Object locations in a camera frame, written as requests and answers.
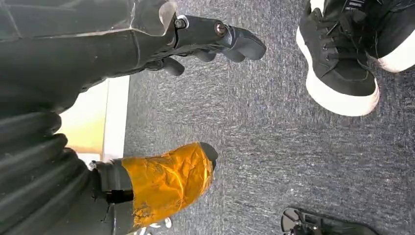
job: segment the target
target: black sneaker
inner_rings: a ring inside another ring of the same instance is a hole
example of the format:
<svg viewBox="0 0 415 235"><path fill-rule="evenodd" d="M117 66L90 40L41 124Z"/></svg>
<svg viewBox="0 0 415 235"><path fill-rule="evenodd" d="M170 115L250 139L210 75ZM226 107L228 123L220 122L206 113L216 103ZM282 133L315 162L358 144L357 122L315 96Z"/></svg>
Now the black sneaker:
<svg viewBox="0 0 415 235"><path fill-rule="evenodd" d="M369 0L369 27L374 30L368 53L390 72L415 65L415 0Z"/></svg>
<svg viewBox="0 0 415 235"><path fill-rule="evenodd" d="M306 87L324 108L345 116L370 113L379 101L359 22L363 0L309 0L297 30L307 59Z"/></svg>

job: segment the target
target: gold foil wrap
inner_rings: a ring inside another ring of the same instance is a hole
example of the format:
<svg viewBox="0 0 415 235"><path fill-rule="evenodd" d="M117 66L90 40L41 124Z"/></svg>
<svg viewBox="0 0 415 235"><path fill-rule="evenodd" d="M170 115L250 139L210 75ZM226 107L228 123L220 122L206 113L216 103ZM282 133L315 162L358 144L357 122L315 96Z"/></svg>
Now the gold foil wrap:
<svg viewBox="0 0 415 235"><path fill-rule="evenodd" d="M124 158L134 192L134 227L170 217L194 202L209 188L212 162L198 142L161 156Z"/></svg>

